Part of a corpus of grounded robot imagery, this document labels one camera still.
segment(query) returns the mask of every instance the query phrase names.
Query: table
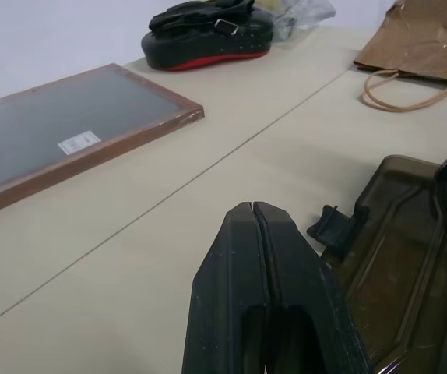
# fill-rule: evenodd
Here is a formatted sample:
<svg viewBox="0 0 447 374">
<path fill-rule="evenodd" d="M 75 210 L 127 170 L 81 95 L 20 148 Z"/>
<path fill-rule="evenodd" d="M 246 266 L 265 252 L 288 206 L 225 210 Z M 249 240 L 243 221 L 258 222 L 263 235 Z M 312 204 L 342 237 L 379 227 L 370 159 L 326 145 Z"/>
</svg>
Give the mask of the table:
<svg viewBox="0 0 447 374">
<path fill-rule="evenodd" d="M 192 278 L 230 208 L 266 201 L 304 231 L 324 204 L 349 215 L 383 157 L 442 162 L 447 100 L 408 114 L 358 102 L 366 75 L 350 62 L 370 36 L 322 28 L 181 74 L 129 64 L 206 119 L 0 211 L 0 372 L 180 372 Z"/>
</svg>

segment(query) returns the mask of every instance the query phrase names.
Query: red trim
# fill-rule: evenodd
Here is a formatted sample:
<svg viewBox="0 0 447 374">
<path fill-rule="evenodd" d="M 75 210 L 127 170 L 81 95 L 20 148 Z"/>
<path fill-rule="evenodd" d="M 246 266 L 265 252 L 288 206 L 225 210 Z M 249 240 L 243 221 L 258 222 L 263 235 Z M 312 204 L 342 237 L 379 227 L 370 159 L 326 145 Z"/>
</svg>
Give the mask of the red trim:
<svg viewBox="0 0 447 374">
<path fill-rule="evenodd" d="M 269 50 L 264 52 L 254 52 L 254 53 L 241 53 L 241 54 L 233 54 L 233 55 L 220 55 L 220 56 L 210 56 L 210 57 L 202 57 L 197 58 L 196 60 L 192 60 L 186 62 L 179 66 L 174 66 L 173 68 L 167 68 L 170 72 L 178 72 L 180 70 L 194 69 L 205 65 L 211 65 L 216 62 L 225 61 L 225 60 L 234 60 L 237 58 L 258 58 L 262 57 L 269 53 Z"/>
</svg>

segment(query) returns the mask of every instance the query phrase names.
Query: white label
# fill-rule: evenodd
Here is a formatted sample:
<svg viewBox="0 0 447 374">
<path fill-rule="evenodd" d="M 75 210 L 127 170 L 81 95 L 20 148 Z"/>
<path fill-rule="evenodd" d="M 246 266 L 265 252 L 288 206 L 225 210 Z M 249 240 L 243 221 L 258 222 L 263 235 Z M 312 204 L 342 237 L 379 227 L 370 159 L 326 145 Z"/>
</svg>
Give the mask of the white label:
<svg viewBox="0 0 447 374">
<path fill-rule="evenodd" d="M 72 154 L 99 142 L 100 139 L 96 137 L 93 132 L 87 131 L 83 134 L 73 136 L 64 142 L 60 142 L 58 146 L 64 151 L 64 153 Z"/>
</svg>

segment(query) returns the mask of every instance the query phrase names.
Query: brown paper bag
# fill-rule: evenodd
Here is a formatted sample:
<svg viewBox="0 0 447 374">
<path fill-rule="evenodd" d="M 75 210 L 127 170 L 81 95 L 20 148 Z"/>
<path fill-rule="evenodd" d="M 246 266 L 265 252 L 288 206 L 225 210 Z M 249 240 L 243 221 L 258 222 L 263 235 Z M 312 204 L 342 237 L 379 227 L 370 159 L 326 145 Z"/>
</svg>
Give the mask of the brown paper bag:
<svg viewBox="0 0 447 374">
<path fill-rule="evenodd" d="M 398 0 L 354 63 L 391 75 L 390 80 L 402 73 L 447 80 L 447 0 Z M 369 80 L 366 94 L 376 105 L 366 104 L 382 110 L 423 108 L 447 96 L 445 90 L 426 102 L 398 107 L 375 98 L 371 91 L 382 83 L 370 85 Z"/>
</svg>

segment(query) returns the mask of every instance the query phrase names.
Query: plastic bag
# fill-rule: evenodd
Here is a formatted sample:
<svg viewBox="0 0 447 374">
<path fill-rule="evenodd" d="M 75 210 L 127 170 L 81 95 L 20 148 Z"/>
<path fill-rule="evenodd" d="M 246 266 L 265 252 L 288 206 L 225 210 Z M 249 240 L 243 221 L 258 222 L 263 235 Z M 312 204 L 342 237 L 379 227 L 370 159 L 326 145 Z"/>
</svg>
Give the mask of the plastic bag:
<svg viewBox="0 0 447 374">
<path fill-rule="evenodd" d="M 308 29 L 336 15 L 328 0 L 255 0 L 255 6 L 273 18 L 274 41 L 285 41 L 296 29 Z"/>
</svg>

